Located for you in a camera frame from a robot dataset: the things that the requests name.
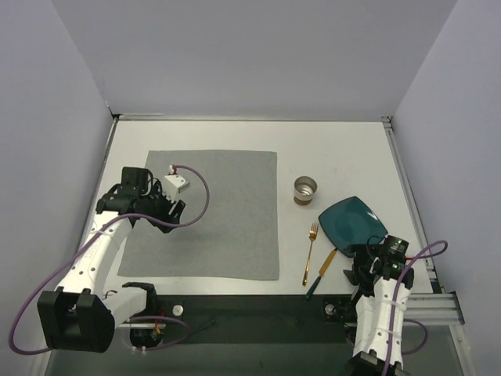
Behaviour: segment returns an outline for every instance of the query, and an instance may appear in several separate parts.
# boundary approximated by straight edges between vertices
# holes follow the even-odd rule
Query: fork handle
[[[312,257],[312,247],[313,247],[313,240],[310,240],[310,251],[308,252],[308,261],[306,262],[306,270],[303,276],[303,287],[306,287],[306,283],[308,282],[308,272],[310,270],[310,258]]]

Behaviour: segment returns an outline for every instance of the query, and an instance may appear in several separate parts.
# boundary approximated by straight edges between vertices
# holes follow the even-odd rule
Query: teal plate
[[[358,197],[339,201],[319,216],[320,226],[338,251],[353,257],[353,244],[379,244],[388,231],[372,210]]]

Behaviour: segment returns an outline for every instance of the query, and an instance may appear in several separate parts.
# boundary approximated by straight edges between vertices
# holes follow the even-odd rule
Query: gold knife blade
[[[323,262],[322,267],[320,268],[319,274],[321,277],[326,273],[327,268],[329,267],[330,263],[332,262],[332,259],[336,255],[337,249],[334,248],[329,255],[326,258],[326,261]]]

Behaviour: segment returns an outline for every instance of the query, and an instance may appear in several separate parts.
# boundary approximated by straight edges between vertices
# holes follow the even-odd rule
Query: white table
[[[155,284],[158,294],[304,294],[307,289],[302,287],[301,280],[312,222],[318,220],[319,214],[330,205],[354,195],[374,210],[390,234],[410,243],[408,255],[415,255],[419,251],[416,230],[382,123],[119,121],[97,197],[120,182],[122,167],[144,167],[150,150],[209,149],[277,153],[279,280],[133,278],[134,281]],[[300,175],[313,177],[319,185],[315,199],[309,206],[301,207],[293,202],[293,183]],[[308,286],[315,280],[320,266],[333,248],[321,230],[313,247]],[[130,277],[117,275],[123,250],[122,244],[107,278],[106,290],[120,287],[131,280]],[[350,269],[351,262],[351,259],[338,252],[316,293],[350,294],[353,287],[342,271]],[[415,275],[413,292],[431,293],[431,283],[423,261],[415,264]]]

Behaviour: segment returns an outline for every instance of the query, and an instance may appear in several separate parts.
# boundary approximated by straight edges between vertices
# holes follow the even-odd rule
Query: knife
[[[316,277],[315,282],[313,282],[313,285],[310,287],[308,292],[306,293],[306,300],[310,300],[313,296],[313,293],[315,292],[316,287],[319,285],[320,280],[322,279],[323,275],[326,273],[327,268],[329,268],[330,263],[332,262],[332,259],[336,255],[337,249],[334,248],[329,255],[326,258],[326,261],[323,262],[322,267],[320,268],[319,271],[319,276]]]

